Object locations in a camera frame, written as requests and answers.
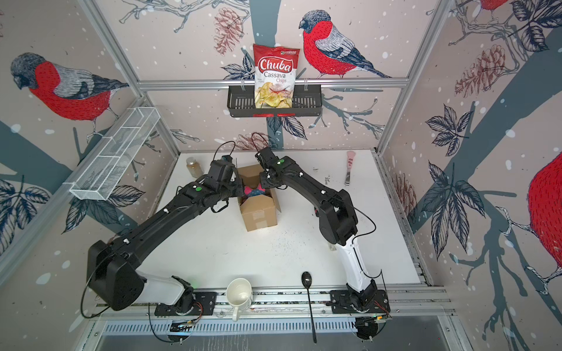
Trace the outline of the brown cardboard express box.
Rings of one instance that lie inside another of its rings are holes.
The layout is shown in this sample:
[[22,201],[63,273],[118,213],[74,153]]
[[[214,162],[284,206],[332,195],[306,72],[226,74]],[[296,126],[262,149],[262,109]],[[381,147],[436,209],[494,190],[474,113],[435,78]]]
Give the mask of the brown cardboard express box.
[[[252,188],[260,184],[260,165],[251,165],[238,169],[238,175],[244,182],[244,187]],[[267,189],[265,195],[255,197],[238,197],[239,210],[247,232],[277,226],[277,213],[280,213],[275,189]]]

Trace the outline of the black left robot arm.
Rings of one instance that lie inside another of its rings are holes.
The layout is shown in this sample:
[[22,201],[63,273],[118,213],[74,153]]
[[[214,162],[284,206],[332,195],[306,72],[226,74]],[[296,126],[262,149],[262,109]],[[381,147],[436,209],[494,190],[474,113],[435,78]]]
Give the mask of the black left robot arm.
[[98,241],[88,251],[86,285],[114,311],[132,304],[162,304],[188,313],[196,304],[193,287],[178,276],[160,278],[137,270],[168,237],[221,201],[243,192],[231,156],[212,161],[209,172],[177,191],[170,203],[124,238]]

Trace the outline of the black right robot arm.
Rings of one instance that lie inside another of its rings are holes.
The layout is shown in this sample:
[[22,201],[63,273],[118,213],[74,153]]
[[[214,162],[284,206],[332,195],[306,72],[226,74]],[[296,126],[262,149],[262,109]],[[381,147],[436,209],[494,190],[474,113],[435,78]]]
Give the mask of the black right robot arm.
[[348,290],[355,294],[377,290],[376,279],[365,272],[357,247],[359,221],[350,194],[323,185],[289,156],[279,158],[269,147],[257,152],[256,159],[263,168],[260,180],[264,188],[287,186],[313,204],[322,236],[336,247]]

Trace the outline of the colourful plush toy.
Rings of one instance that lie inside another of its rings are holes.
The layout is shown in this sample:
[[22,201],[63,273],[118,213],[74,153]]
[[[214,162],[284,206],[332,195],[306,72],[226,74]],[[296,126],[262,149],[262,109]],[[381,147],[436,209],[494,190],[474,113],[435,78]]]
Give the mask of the colourful plush toy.
[[261,184],[258,184],[257,187],[252,188],[249,186],[244,187],[244,196],[245,197],[255,197],[259,195],[265,195],[266,190],[262,187]]

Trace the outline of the brown spice jar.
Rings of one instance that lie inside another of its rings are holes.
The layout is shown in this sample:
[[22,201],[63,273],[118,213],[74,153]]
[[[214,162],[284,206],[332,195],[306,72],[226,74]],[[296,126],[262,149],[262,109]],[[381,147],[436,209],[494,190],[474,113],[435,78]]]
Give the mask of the brown spice jar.
[[190,175],[193,178],[200,178],[203,176],[203,170],[201,168],[201,165],[194,157],[187,158],[186,166],[188,171],[190,172]]

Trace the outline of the cream ceramic mug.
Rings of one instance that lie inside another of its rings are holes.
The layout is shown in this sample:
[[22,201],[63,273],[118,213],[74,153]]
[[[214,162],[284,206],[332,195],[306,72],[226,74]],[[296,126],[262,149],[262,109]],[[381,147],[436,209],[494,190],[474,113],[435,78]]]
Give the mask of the cream ceramic mug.
[[226,298],[233,308],[232,320],[237,322],[241,313],[250,308],[253,302],[253,288],[245,278],[234,279],[227,287]]

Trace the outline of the black long spoon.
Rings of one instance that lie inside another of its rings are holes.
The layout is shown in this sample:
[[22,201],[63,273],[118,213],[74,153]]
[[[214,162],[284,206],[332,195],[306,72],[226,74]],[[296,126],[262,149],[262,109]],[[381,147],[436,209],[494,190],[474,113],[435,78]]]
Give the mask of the black long spoon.
[[301,274],[301,283],[307,291],[307,300],[308,300],[308,307],[309,307],[309,311],[310,311],[310,323],[311,323],[313,343],[315,345],[317,345],[318,339],[317,339],[317,333],[316,333],[316,325],[315,325],[315,321],[314,321],[314,317],[313,317],[312,301],[311,301],[311,298],[310,298],[310,288],[312,286],[312,276],[311,276],[310,272],[304,271]]

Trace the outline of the Chuba cassava chips bag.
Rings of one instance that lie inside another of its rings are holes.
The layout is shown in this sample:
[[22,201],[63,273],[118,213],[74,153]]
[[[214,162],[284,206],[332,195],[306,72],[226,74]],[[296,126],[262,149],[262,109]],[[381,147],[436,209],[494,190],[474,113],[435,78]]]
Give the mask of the Chuba cassava chips bag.
[[300,49],[253,45],[256,108],[292,108]]

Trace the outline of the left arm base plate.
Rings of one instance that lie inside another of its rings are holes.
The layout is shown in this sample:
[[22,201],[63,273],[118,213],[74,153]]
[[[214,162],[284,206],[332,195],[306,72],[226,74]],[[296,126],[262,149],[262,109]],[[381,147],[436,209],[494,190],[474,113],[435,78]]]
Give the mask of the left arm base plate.
[[216,292],[200,290],[191,292],[186,290],[175,304],[158,304],[155,309],[155,316],[210,316],[213,315],[216,300]]

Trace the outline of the aluminium front rail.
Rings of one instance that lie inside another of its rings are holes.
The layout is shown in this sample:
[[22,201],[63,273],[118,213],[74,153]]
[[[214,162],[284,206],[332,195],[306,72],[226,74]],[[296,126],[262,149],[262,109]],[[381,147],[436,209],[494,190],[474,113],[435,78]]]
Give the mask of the aluminium front rail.
[[[336,317],[326,305],[332,288],[316,287],[310,289],[314,317]],[[455,316],[456,311],[446,290],[427,285],[387,285],[390,314],[341,314],[342,317],[382,316],[387,319],[419,316]],[[226,290],[216,290],[217,300],[213,315],[207,319],[230,320],[233,308],[226,298]],[[297,288],[254,288],[253,302],[249,309],[241,313],[241,319],[250,318],[292,318],[310,315],[307,291]]]

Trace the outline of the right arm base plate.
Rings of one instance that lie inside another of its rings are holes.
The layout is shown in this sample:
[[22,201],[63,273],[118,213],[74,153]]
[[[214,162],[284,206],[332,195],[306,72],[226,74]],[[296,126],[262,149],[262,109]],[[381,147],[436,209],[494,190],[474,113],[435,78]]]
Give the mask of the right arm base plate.
[[387,292],[373,290],[356,294],[349,290],[332,290],[326,303],[333,314],[390,314]]

